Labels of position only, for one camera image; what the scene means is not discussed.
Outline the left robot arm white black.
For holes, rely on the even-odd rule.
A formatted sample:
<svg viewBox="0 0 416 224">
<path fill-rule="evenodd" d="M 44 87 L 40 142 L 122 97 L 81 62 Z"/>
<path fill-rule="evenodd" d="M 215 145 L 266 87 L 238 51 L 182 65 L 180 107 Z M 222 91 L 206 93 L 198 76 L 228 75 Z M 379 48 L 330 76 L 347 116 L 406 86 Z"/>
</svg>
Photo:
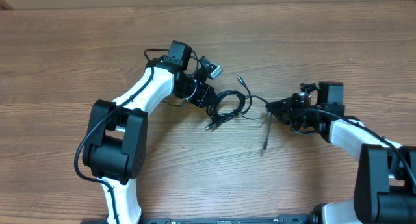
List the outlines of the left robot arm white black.
<svg viewBox="0 0 416 224">
<path fill-rule="evenodd" d="M 183 42 L 173 41 L 159 58 L 148 59 L 142 78 L 112 101 L 97 100 L 91 109 L 85 138 L 78 147 L 74 168 L 84 180 L 99 183 L 108 215 L 103 223 L 140 223 L 136 178 L 146 157 L 148 118 L 171 94 L 199 108 L 218 98 L 207 79 L 222 73 L 219 64 Z"/>
</svg>

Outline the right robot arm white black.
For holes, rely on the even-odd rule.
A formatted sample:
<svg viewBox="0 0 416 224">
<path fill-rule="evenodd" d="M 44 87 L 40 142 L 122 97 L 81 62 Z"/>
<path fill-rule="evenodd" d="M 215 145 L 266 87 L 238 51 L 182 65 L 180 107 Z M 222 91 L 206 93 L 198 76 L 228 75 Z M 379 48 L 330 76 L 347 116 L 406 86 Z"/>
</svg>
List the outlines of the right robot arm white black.
<svg viewBox="0 0 416 224">
<path fill-rule="evenodd" d="M 297 134 L 318 134 L 358 162 L 353 198 L 282 214 L 279 223 L 414 223 L 415 148 L 388 140 L 345 114 L 341 82 L 301 84 L 266 109 Z"/>
</svg>

